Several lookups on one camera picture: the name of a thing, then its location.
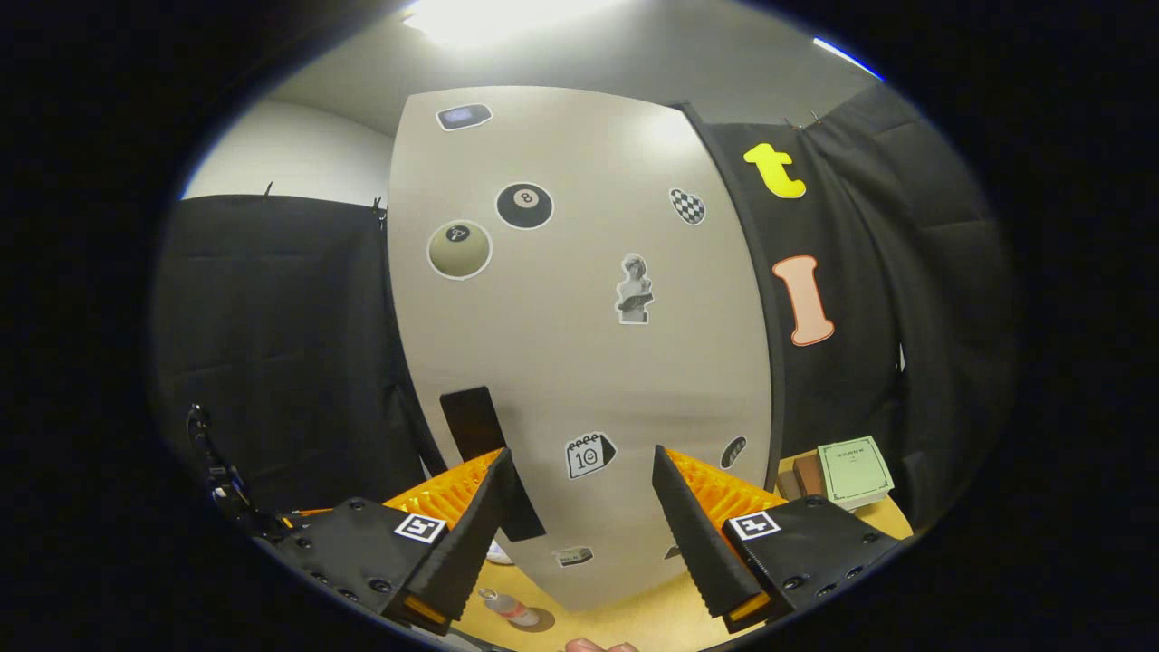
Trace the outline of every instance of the brown box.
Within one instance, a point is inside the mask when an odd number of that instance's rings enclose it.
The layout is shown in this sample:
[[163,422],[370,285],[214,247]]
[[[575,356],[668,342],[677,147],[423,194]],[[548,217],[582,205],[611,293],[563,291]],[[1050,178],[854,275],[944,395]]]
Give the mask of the brown box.
[[796,500],[801,498],[801,485],[796,482],[796,474],[792,469],[777,475],[777,491],[785,500]]
[[828,498],[825,493],[825,476],[821,470],[821,457],[817,456],[817,452],[794,460],[793,474],[796,475],[797,483],[801,485],[801,492],[804,496],[817,495]]

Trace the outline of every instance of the white wall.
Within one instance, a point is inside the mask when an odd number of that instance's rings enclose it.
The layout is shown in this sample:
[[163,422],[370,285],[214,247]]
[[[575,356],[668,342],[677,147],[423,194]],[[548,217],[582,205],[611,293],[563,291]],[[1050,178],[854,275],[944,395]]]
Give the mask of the white wall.
[[394,139],[333,113],[286,102],[255,104],[194,173],[183,198],[203,195],[312,197],[386,206]]

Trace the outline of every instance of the orange gripper part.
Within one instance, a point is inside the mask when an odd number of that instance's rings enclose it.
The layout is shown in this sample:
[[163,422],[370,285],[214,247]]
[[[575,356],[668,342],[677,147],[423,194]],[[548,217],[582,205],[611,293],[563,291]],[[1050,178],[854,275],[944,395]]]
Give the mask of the orange gripper part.
[[721,536],[723,536],[721,528],[724,526],[724,521],[755,512],[764,512],[788,503],[777,495],[750,485],[699,460],[672,449],[665,448],[664,450],[680,471],[684,482],[688,484],[692,495],[697,497],[700,508],[705,511],[708,520],[712,521],[716,532],[721,533]]
[[471,499],[479,491],[479,484],[487,477],[487,470],[491,462],[495,462],[502,452],[501,448],[468,460],[454,469],[449,469],[425,483],[400,493],[382,505],[408,514],[442,519],[446,521],[447,528],[454,529],[459,519],[462,518],[462,513],[471,505]]

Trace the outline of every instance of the plastic bottle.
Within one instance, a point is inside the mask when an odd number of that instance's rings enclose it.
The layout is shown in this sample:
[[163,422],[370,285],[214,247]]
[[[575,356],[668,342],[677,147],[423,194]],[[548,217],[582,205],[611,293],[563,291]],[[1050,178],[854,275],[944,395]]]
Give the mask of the plastic bottle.
[[505,593],[496,593],[489,588],[481,588],[479,589],[479,596],[483,599],[483,603],[487,605],[488,609],[517,625],[526,628],[539,624],[539,614],[532,611],[526,605]]

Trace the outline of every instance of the statue bust sticker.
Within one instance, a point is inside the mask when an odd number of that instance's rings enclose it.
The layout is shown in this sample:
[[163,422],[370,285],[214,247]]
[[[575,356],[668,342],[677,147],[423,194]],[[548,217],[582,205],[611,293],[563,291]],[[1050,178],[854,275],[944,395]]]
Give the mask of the statue bust sticker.
[[615,303],[615,309],[620,313],[620,323],[648,323],[646,306],[654,300],[648,265],[640,254],[628,254],[620,264],[627,274],[615,286],[615,292],[620,296]]

